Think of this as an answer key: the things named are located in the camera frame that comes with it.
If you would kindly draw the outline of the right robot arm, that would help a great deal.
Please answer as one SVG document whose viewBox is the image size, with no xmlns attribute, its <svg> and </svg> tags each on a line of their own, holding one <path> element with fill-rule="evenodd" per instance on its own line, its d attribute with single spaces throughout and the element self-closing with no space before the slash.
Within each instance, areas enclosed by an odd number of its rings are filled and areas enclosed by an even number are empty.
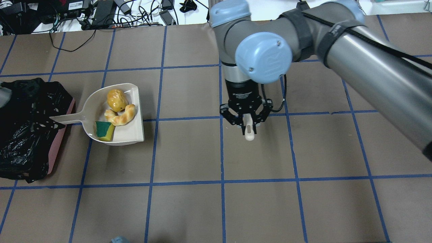
<svg viewBox="0 0 432 243">
<path fill-rule="evenodd" d="M 273 110 L 259 84 L 278 81 L 293 62 L 316 55 L 431 159 L 431 64 L 370 32 L 354 1 L 313 8 L 301 1 L 260 25 L 247 1 L 224 0 L 209 18 L 228 91 L 220 114 L 247 140 Z"/>
</svg>

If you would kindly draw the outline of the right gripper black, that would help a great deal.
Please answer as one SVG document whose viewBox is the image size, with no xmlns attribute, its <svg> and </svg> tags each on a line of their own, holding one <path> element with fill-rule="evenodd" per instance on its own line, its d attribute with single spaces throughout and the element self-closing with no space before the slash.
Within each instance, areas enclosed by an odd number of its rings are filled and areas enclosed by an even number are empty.
<svg viewBox="0 0 432 243">
<path fill-rule="evenodd" d="M 272 99 L 262 98 L 259 93 L 258 83 L 249 79 L 243 82 L 231 82 L 225 79 L 228 92 L 228 103 L 221 104 L 219 107 L 220 115 L 233 126 L 244 129 L 243 115 L 250 113 L 253 128 L 265 122 L 273 109 Z M 262 110 L 256 114 L 258 108 L 263 104 Z"/>
</svg>

